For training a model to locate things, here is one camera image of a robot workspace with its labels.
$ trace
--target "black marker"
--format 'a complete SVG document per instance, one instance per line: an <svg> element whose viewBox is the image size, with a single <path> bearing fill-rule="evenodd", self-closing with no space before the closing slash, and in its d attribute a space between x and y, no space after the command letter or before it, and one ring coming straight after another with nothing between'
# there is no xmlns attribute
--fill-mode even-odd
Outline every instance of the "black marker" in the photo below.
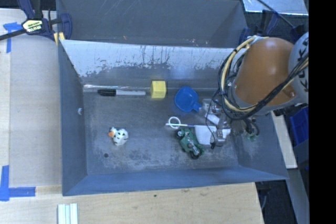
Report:
<svg viewBox="0 0 336 224"><path fill-rule="evenodd" d="M124 90L116 90L116 89L99 89L98 93L102 96L116 96L116 95L141 96L141 95L146 95L145 91L124 91Z"/></svg>

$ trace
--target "white figurine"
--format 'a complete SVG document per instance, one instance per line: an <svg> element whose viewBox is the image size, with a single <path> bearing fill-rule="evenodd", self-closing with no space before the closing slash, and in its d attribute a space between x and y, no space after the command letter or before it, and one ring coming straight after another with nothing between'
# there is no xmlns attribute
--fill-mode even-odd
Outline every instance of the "white figurine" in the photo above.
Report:
<svg viewBox="0 0 336 224"><path fill-rule="evenodd" d="M109 136L113 138L116 146L125 144L128 140L128 132L125 129L110 128Z"/></svg>

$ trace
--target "bin floor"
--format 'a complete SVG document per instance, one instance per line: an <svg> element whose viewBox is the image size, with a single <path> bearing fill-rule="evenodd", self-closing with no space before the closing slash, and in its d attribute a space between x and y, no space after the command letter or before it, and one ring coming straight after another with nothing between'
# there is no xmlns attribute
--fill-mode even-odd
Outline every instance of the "bin floor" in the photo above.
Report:
<svg viewBox="0 0 336 224"><path fill-rule="evenodd" d="M164 99L145 97L103 97L85 92L86 152L88 174L112 174L143 170L200 169L237 166L238 158L229 137L222 147L207 149L199 159L182 151L176 130L165 124L171 116L183 124L205 124L196 111L183 112L174 103L176 91ZM199 93L200 101L212 92ZM109 128L125 128L128 141L116 146Z"/></svg>

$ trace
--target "yellow sponge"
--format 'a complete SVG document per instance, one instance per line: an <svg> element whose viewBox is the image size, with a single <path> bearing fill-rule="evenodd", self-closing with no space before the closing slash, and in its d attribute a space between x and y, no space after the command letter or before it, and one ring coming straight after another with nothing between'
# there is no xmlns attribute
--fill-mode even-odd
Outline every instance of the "yellow sponge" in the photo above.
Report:
<svg viewBox="0 0 336 224"><path fill-rule="evenodd" d="M164 98L166 95L166 82L165 81L152 81L151 84L151 97L152 98Z"/></svg>

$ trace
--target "blue plastic cup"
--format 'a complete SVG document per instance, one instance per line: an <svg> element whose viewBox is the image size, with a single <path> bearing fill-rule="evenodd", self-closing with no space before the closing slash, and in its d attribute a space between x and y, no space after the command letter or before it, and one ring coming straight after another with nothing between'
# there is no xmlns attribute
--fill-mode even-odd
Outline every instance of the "blue plastic cup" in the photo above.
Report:
<svg viewBox="0 0 336 224"><path fill-rule="evenodd" d="M202 107L202 105L198 102L198 94L188 86L180 88L176 93L175 104L184 112L190 112L192 110L198 112Z"/></svg>

